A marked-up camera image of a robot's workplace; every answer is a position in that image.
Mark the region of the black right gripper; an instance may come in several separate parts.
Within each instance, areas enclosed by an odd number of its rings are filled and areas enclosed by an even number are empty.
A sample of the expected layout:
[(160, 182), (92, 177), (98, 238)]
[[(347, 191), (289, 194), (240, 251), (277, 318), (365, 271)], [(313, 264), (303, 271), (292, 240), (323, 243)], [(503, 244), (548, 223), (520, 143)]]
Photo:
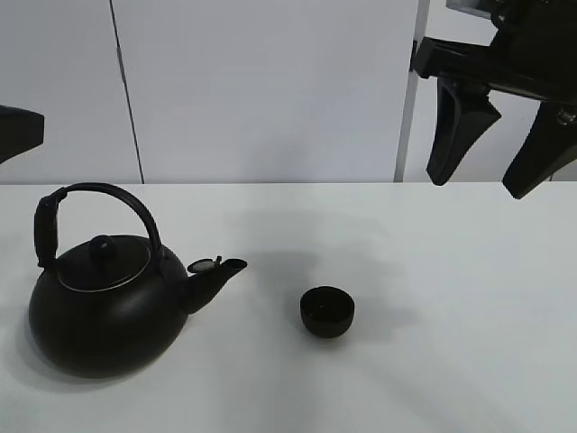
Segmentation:
[(439, 78), (426, 172), (435, 185), (447, 183), (501, 118), (489, 88), (539, 100), (529, 134), (502, 180), (521, 199), (576, 160), (576, 3), (487, 1), (483, 10), (497, 29), (489, 45), (425, 37), (411, 60), (420, 78)]

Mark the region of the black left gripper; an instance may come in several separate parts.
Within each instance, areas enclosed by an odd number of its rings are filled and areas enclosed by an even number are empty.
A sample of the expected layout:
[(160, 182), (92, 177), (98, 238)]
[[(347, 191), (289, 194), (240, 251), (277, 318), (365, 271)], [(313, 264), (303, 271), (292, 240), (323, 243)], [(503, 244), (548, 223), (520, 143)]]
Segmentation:
[(0, 162), (4, 163), (44, 142), (45, 117), (30, 110), (1, 106)]

